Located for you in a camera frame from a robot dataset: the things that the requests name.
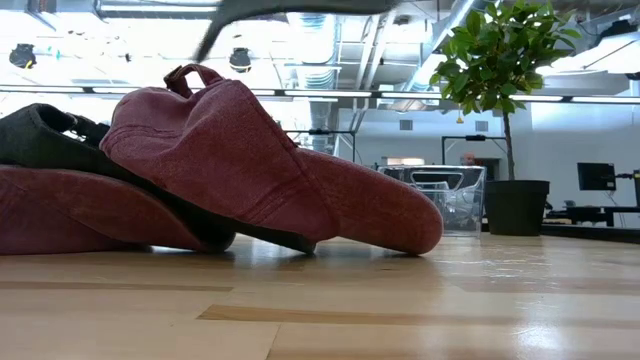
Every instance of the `cap brim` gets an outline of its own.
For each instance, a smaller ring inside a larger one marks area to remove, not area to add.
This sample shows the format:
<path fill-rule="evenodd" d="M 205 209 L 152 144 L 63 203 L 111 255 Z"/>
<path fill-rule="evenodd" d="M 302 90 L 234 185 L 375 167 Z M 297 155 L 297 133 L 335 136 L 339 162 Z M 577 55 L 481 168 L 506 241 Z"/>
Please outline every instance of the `cap brim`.
<path fill-rule="evenodd" d="M 341 237 L 409 254 L 427 253 L 440 241 L 442 216 L 419 191 L 336 157 L 294 151 L 320 184 Z"/>
<path fill-rule="evenodd" d="M 233 240 L 210 249 L 153 196 L 100 175 L 0 166 L 0 191 L 6 193 L 0 212 L 13 218 L 0 228 L 2 253 L 96 251 L 126 243 L 218 252 Z"/>

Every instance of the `pink fabric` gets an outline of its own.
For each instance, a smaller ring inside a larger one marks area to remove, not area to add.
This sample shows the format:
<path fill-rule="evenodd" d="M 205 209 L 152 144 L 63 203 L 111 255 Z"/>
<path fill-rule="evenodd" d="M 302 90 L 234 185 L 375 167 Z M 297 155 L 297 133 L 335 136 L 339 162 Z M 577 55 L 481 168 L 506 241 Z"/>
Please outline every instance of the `pink fabric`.
<path fill-rule="evenodd" d="M 131 244 L 206 251 L 162 203 L 111 178 L 0 166 L 0 254 L 117 250 Z"/>
<path fill-rule="evenodd" d="M 181 80 L 204 73 L 196 94 Z M 100 144 L 113 161 L 211 212 L 318 242 L 335 236 L 431 250 L 442 218 L 420 192 L 370 169 L 299 149 L 239 81 L 190 65 L 117 106 Z"/>

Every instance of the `white wall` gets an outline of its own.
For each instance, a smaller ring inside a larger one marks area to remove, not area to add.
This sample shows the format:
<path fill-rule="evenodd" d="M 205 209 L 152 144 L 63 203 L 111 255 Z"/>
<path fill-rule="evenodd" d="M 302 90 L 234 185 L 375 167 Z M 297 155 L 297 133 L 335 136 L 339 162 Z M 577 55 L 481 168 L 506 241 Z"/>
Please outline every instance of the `white wall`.
<path fill-rule="evenodd" d="M 352 111 L 340 109 L 340 129 L 346 130 L 352 118 Z M 413 120 L 413 131 L 401 131 L 400 120 Z M 464 123 L 458 124 L 458 111 L 442 114 L 439 111 L 412 111 L 398 113 L 392 110 L 369 110 L 360 126 L 356 138 L 356 148 L 360 154 L 357 163 L 365 166 L 374 163 L 384 164 L 383 157 L 416 157 L 425 159 L 426 164 L 441 164 L 442 136 L 475 135 L 475 121 L 489 122 L 486 136 L 502 136 L 501 119 L 493 113 L 469 114 Z M 498 141 L 506 149 L 504 141 Z M 465 152 L 473 152 L 478 158 L 501 159 L 501 177 L 506 178 L 506 154 L 493 142 L 466 142 L 464 140 L 447 140 L 447 165 L 459 165 L 460 157 Z M 339 144 L 335 154 L 343 159 L 351 160 L 351 149 Z"/>
<path fill-rule="evenodd" d="M 353 141 L 353 138 L 345 134 L 344 139 L 342 135 L 336 138 L 335 146 L 333 148 L 333 156 L 339 157 L 341 159 L 345 159 L 348 161 L 353 161 L 353 150 L 352 150 L 353 148 L 351 147 L 352 146 L 351 142 Z M 356 155 L 356 163 L 360 163 L 357 155 Z"/>
<path fill-rule="evenodd" d="M 530 104 L 528 108 L 511 119 L 517 177 L 550 181 L 549 202 L 556 209 L 562 209 L 565 200 L 574 200 L 578 205 L 613 205 L 604 192 L 580 191 L 577 163 L 613 163 L 618 173 L 640 169 L 640 107 L 550 103 Z M 440 136 L 475 133 L 471 116 L 456 127 L 457 112 L 397 114 L 374 110 L 370 116 L 363 121 L 357 138 L 358 152 L 367 166 L 375 162 L 383 164 L 383 157 L 418 157 L 427 164 L 440 164 Z M 489 118 L 490 135 L 501 135 L 500 118 L 476 116 Z M 399 131 L 400 118 L 414 119 L 417 131 Z M 500 177 L 506 178 L 506 156 L 491 142 L 461 141 L 447 153 L 447 164 L 458 164 L 460 156 L 468 151 L 477 157 L 501 159 Z M 350 160 L 350 149 L 341 149 L 339 156 Z M 635 206 L 633 181 L 618 180 L 617 185 L 614 200 L 620 205 Z M 638 215 L 628 214 L 624 218 L 628 227 L 640 228 Z"/>
<path fill-rule="evenodd" d="M 564 200 L 578 205 L 613 205 L 604 192 L 580 191 L 578 162 L 613 163 L 617 173 L 640 169 L 638 111 L 626 105 L 531 104 L 531 126 L 514 126 L 516 172 L 520 178 L 551 182 L 549 202 L 561 209 Z M 635 206 L 631 180 L 618 180 L 614 200 Z M 624 215 L 628 227 L 640 228 L 637 214 Z"/>

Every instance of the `desk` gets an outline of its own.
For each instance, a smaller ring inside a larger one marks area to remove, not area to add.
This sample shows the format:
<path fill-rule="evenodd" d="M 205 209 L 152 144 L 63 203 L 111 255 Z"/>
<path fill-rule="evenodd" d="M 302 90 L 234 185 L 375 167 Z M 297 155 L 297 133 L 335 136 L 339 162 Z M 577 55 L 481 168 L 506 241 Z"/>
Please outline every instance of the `desk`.
<path fill-rule="evenodd" d="M 423 257 L 240 234 L 223 255 L 3 256 L 0 359 L 638 360 L 639 258 L 489 234 Z"/>
<path fill-rule="evenodd" d="M 636 213 L 640 214 L 637 206 L 576 206 L 567 208 L 567 217 L 573 225 L 582 222 L 606 222 L 607 227 L 615 227 L 615 214 Z"/>
<path fill-rule="evenodd" d="M 607 226 L 614 227 L 614 214 L 640 214 L 640 207 L 637 206 L 604 206 L 605 217 L 607 218 Z"/>

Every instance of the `clear plastic bin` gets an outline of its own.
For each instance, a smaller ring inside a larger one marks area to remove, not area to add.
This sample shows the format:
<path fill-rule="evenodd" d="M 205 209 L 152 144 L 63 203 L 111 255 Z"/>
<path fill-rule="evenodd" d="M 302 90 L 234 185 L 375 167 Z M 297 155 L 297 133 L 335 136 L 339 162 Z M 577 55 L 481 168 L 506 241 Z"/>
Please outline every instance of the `clear plastic bin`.
<path fill-rule="evenodd" d="M 378 171 L 431 199 L 444 219 L 445 236 L 480 236 L 487 178 L 484 167 L 383 166 Z"/>

